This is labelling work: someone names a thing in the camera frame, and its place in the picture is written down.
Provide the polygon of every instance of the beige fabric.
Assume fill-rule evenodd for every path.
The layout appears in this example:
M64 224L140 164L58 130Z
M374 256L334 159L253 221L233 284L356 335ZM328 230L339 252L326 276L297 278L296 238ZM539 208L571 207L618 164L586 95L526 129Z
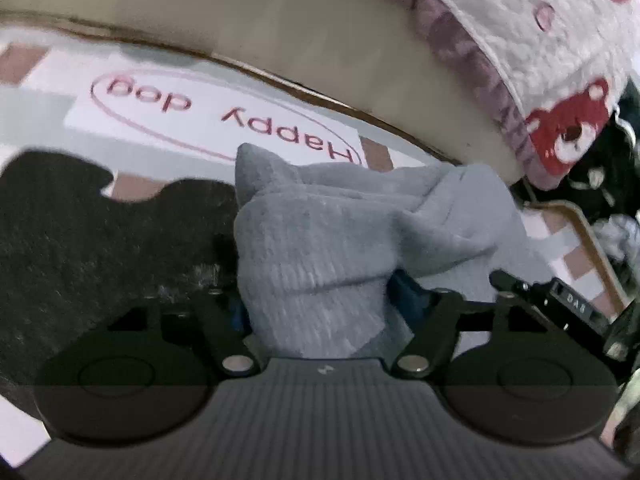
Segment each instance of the beige fabric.
M385 0L0 0L138 28L251 63L397 126L462 161L521 175L497 127Z

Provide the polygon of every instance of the black rug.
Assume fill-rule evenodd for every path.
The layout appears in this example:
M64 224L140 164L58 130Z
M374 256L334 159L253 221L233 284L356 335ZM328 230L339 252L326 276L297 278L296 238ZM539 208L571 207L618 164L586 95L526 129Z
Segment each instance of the black rug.
M232 186L182 180L155 198L100 195L109 171L25 152L0 177L0 394L38 416L40 365L135 298L183 298L230 255Z

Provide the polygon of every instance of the circular pad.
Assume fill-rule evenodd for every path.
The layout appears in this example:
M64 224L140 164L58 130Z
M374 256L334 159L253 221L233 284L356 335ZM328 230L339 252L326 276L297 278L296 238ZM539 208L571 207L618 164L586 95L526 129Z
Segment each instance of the circular pad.
M96 331L44 365L35 398L59 436L117 445L188 420L203 405L208 382L195 355L159 335Z
M478 430L549 446L600 431L617 397L609 369L575 342L524 332L454 359L442 391Z

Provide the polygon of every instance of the brown edge trim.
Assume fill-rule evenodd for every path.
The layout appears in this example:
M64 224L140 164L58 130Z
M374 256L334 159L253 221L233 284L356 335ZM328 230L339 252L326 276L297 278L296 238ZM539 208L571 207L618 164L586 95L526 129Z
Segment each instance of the brown edge trim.
M580 236L580 240L582 241L585 250L589 254L596 270L602 278L607 293L612 299L614 309L618 314L625 310L629 303L631 303L631 300L622 289L622 286L616 277L616 273L613 271L606 254L602 251L602 248L591 232L589 223L580 208L565 200L553 200L552 202L541 202L535 204L529 203L526 207L539 210L556 210L567 216L569 222L571 222L572 226L574 226Z
M9 43L0 52L0 83L20 86L48 52L44 46Z
M382 130L386 130L391 134L407 140L414 146L417 146L418 148L428 153L429 155L434 156L438 160L450 162L451 164L455 164L457 166L461 164L459 160L447 156L441 151L431 148L430 146L427 146L420 140L416 139L414 136L409 135L408 133L400 130L399 128L396 128L395 126L392 126L391 124L385 123L385 121L367 114L366 112L356 110L355 108L351 108L347 105L338 104L329 98L323 98L318 95L309 94L297 88L292 88L291 86L281 81L284 80L296 86L306 88L304 85L287 80L280 76L273 75L274 78L278 79L276 80L274 78L271 78L269 75L265 75L264 73L257 73L247 68L246 66L241 66L240 62L235 63L228 59L222 59L218 56L212 56L211 54L207 54L201 50L192 50L190 48L178 46L176 44L165 43L164 41L159 40L158 38L155 38L150 34L140 32L133 28L116 27L113 25L105 25L102 23L92 22L91 20L83 20L80 18L71 18L58 14L47 14L43 12L26 10L0 10L0 24L48 28L50 30L56 30L65 34L78 36L85 40L91 41L109 41L134 44L137 46L146 46L150 48L162 48L164 50L175 52L176 54L182 54L184 56L190 56L196 59L204 59L210 62L214 62L227 68L238 70L238 72L267 83L308 104L328 108L329 110L332 110L334 112L353 117L354 119L364 121L371 124L372 126L380 128ZM309 88L308 90L310 92L314 92L315 94L320 93L311 88Z

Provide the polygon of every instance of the white tile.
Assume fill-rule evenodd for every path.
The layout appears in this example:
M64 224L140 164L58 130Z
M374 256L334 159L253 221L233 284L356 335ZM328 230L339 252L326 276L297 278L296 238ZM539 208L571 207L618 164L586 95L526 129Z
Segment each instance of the white tile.
M50 50L24 78L22 88L76 97L87 92L93 79L133 66L127 59L106 59L66 50Z
M575 280L572 287L585 300L593 300L604 291L604 285L596 269L591 269L584 276Z
M394 168L420 168L421 166L426 166L421 160L416 160L412 156L396 152L396 150L389 149L389 156Z
M574 227L571 224L567 224L549 238L533 242L533 247L542 255L545 261L550 262L556 258L566 256L581 243Z
M557 258L555 260L550 261L549 266L553 270L556 278L560 278L567 285L573 286L572 283L574 279L571 276L571 272L569 272L569 267L567 267L566 263L564 262L564 258Z
M18 467L50 440L44 425L0 396L0 454Z
M543 240L551 236L540 211L524 210L520 212L520 217L529 238Z

